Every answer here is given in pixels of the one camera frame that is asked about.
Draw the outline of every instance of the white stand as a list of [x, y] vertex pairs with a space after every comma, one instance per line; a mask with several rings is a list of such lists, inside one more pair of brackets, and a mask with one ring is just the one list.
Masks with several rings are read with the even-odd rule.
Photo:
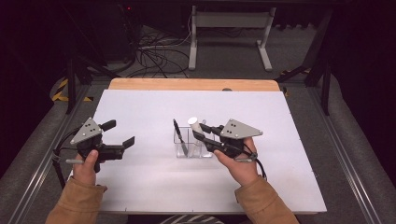
[[257, 45], [262, 56], [262, 63], [265, 71], [271, 72], [272, 66], [268, 58], [265, 44], [271, 30], [276, 9], [271, 8], [269, 12], [201, 12], [196, 11], [196, 6], [192, 6], [191, 13], [191, 48], [189, 69], [194, 70], [197, 58], [197, 27], [245, 27], [245, 28], [265, 28], [262, 40], [257, 41]]

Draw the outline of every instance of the person's right hand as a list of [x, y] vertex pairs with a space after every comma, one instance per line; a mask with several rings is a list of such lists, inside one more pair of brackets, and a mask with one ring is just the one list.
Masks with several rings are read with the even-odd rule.
[[[247, 145], [252, 152], [257, 152], [256, 147], [254, 146], [253, 138], [245, 138], [245, 145]], [[241, 186], [245, 186], [255, 180], [259, 173], [257, 172], [257, 164], [255, 161], [252, 162], [240, 162], [235, 161], [234, 159], [226, 156], [224, 153], [219, 150], [214, 151], [216, 157], [219, 162], [221, 162], [224, 166], [228, 168], [233, 179], [236, 180]]]

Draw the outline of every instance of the metal rail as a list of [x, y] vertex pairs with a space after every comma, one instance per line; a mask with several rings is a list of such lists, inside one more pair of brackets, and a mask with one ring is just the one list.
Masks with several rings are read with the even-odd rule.
[[66, 133], [71, 120], [73, 119], [74, 115], [78, 111], [78, 108], [81, 102], [84, 99], [88, 89], [90, 87], [84, 85], [78, 92], [77, 103], [74, 106], [73, 110], [68, 115], [64, 115], [64, 119], [61, 123], [61, 126], [56, 133], [52, 143], [47, 150], [46, 155], [44, 156], [43, 160], [38, 165], [37, 169], [35, 170], [26, 191], [23, 193], [20, 202], [18, 203], [17, 207], [14, 210], [8, 224], [18, 224], [22, 223], [26, 218], [27, 213], [29, 212], [30, 207], [32, 206], [35, 197], [37, 196], [38, 191], [40, 190], [48, 172], [50, 171], [50, 167], [52, 165], [52, 150], [59, 144], [62, 137]]
[[341, 167], [344, 170], [346, 175], [346, 179], [349, 182], [349, 185], [355, 194], [355, 197], [361, 207], [361, 211], [366, 218], [367, 223], [382, 223], [379, 219], [378, 213], [375, 211], [375, 208], [367, 194], [366, 189], [364, 188], [363, 184], [361, 183], [361, 178], [359, 177], [358, 173], [356, 172], [350, 158], [347, 155], [347, 151], [341, 142], [340, 137], [338, 136], [334, 126], [332, 125], [332, 120], [329, 116], [326, 116], [320, 106], [320, 96], [315, 88], [307, 88], [308, 93], [311, 96], [315, 104], [315, 108], [320, 114], [323, 122], [326, 125], [326, 128], [329, 132], [329, 135], [332, 139], [334, 144], [334, 152], [339, 160]]

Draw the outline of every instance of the forearm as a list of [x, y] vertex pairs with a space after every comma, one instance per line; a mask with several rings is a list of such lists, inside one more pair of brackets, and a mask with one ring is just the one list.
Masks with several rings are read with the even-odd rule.
[[236, 199], [255, 224], [298, 223], [276, 191], [261, 176], [235, 191]]
[[95, 223], [104, 191], [70, 178], [46, 223]]

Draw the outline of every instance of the white tabletop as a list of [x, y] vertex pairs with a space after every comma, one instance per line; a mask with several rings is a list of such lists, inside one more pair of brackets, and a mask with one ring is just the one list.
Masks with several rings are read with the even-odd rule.
[[281, 91], [106, 90], [94, 115], [117, 126], [103, 134], [107, 145], [135, 136], [120, 161], [101, 164], [97, 183], [107, 185], [102, 211], [125, 214], [239, 214], [239, 185], [216, 159], [176, 157], [176, 119], [209, 126], [237, 119], [263, 131], [254, 137], [269, 183], [295, 213], [325, 212], [317, 180]]

